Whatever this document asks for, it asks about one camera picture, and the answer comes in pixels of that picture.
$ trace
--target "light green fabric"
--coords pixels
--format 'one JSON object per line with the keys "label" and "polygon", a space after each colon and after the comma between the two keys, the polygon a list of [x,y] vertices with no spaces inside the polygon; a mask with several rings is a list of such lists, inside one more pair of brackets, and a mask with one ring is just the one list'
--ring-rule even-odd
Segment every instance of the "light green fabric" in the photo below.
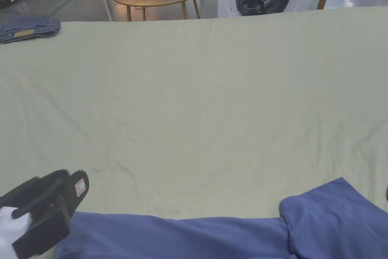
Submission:
{"label": "light green fabric", "polygon": [[73,22],[0,46],[0,193],[84,169],[80,210],[272,217],[344,176],[388,210],[387,19]]}

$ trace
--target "blue cloth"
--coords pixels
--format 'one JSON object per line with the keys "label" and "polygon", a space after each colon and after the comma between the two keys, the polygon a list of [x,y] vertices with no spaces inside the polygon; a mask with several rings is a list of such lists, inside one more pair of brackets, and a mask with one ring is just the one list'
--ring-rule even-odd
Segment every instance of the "blue cloth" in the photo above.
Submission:
{"label": "blue cloth", "polygon": [[388,258],[388,213],[343,178],[282,200],[279,212],[192,220],[77,212],[53,259]]}
{"label": "blue cloth", "polygon": [[0,27],[0,44],[19,42],[23,39],[48,38],[61,29],[61,21],[54,17],[23,16],[6,20]]}

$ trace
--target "cable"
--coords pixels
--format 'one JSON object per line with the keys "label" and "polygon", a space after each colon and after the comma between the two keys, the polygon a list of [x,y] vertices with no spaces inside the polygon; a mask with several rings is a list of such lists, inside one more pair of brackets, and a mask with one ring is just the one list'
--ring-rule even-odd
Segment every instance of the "cable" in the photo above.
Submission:
{"label": "cable", "polygon": [[[142,9],[143,9],[142,6],[135,6],[135,10],[142,10]],[[148,7],[146,7],[145,9],[147,11],[147,13],[145,14],[145,18],[147,18],[147,16],[148,16]]]}

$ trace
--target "red label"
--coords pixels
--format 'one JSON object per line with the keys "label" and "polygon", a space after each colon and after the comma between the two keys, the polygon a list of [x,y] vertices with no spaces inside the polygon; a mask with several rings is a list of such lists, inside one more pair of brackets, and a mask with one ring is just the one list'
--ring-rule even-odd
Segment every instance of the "red label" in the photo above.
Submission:
{"label": "red label", "polygon": [[75,190],[77,191],[78,197],[86,190],[86,185],[83,178],[77,182],[77,184],[75,185]]}

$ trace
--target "table leg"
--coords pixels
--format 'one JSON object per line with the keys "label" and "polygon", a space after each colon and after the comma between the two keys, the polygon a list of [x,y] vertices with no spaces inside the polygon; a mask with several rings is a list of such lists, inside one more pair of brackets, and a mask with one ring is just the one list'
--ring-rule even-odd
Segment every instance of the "table leg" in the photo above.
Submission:
{"label": "table leg", "polygon": [[194,2],[195,12],[197,13],[197,18],[200,19],[197,0],[193,0],[193,2]]}
{"label": "table leg", "polygon": [[184,19],[189,19],[189,17],[188,17],[188,10],[186,8],[186,2],[182,1],[181,3],[182,3],[183,18]]}
{"label": "table leg", "polygon": [[131,6],[127,6],[127,20],[132,21]]}

